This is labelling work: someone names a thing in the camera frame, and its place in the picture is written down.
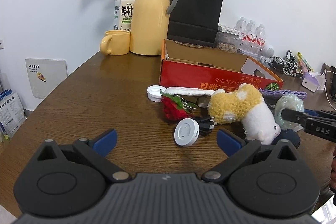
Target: bottle cap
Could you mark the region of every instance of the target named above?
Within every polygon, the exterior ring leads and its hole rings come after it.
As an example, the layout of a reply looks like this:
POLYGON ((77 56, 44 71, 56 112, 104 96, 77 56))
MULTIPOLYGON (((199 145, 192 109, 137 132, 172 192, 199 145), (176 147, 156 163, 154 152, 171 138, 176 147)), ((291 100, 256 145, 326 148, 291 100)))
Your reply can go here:
POLYGON ((191 146, 197 140, 199 133, 198 123, 191 118, 185 118, 176 126, 174 140, 180 146, 191 146))
POLYGON ((148 99, 150 99, 153 102, 161 102, 162 97, 161 97, 160 90, 162 90, 162 92, 165 92, 166 88, 160 85, 149 86, 147 88, 148 99))

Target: red cardboard box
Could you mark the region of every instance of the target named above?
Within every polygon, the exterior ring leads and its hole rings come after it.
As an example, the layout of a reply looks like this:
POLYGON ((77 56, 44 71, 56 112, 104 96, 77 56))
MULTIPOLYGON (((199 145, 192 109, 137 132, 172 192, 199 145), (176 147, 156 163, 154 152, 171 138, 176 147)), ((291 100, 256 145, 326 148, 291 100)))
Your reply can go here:
POLYGON ((216 48, 162 43, 160 85, 231 92, 242 83, 279 90, 281 78, 252 57, 216 48))

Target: yellow mug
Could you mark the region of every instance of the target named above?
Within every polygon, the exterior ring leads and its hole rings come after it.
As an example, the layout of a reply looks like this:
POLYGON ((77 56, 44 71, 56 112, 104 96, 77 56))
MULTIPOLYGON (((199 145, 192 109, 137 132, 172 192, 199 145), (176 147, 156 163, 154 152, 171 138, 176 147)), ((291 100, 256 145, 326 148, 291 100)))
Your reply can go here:
POLYGON ((129 52, 131 32, 111 30, 105 32, 99 48, 103 54, 123 55, 129 52))

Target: plush toy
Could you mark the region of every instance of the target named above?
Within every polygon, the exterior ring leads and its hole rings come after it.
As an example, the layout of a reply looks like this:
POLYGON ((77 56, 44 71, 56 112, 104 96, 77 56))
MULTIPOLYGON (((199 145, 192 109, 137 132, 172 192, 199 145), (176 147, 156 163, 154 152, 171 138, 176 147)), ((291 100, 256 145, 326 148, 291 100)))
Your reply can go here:
POLYGON ((241 121, 247 140, 271 144, 280 134, 272 112, 261 93, 250 84, 241 84, 238 90, 225 93, 216 90, 209 103, 209 115, 218 124, 241 121))

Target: roll of clear tape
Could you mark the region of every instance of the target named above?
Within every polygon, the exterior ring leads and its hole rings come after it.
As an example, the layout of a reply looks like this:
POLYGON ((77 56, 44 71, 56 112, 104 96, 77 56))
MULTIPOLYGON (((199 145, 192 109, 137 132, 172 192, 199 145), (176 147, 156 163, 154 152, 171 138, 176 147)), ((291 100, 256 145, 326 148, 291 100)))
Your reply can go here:
POLYGON ((286 121, 281 117, 281 113, 285 108, 305 112, 303 101, 294 94, 286 94, 278 100, 275 107, 274 118, 280 128, 282 130, 294 129, 298 126, 298 123, 286 121))

